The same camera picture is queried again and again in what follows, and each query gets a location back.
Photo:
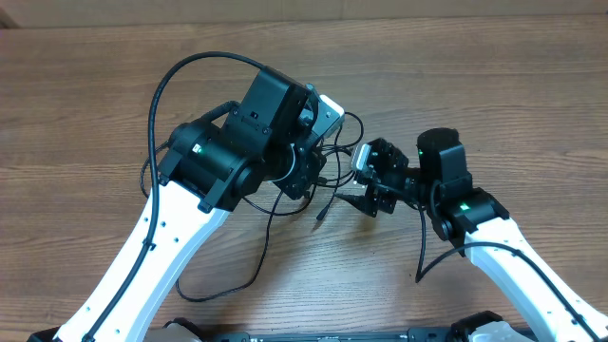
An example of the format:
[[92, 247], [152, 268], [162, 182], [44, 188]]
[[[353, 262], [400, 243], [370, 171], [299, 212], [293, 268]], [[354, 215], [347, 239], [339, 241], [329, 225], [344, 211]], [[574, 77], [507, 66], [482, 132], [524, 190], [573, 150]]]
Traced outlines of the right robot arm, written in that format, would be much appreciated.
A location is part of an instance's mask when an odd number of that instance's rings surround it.
[[540, 341], [604, 341], [607, 316], [577, 295], [538, 255], [500, 202], [480, 187], [466, 165], [466, 151], [452, 128], [433, 128], [417, 139], [419, 164], [378, 138], [351, 153], [360, 196], [343, 200], [375, 217], [397, 202], [416, 210], [421, 227], [431, 227], [451, 250], [430, 263], [420, 261], [421, 281], [441, 261], [458, 254], [488, 276]]

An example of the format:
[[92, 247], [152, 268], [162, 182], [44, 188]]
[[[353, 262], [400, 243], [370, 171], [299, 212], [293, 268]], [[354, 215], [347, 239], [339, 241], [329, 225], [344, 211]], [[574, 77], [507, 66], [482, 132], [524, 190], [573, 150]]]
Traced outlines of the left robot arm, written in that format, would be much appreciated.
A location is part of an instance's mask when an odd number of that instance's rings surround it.
[[325, 164], [320, 143], [344, 109], [263, 67], [245, 97], [180, 124], [126, 243], [84, 305], [34, 341], [141, 341], [194, 253], [263, 182], [302, 198]]

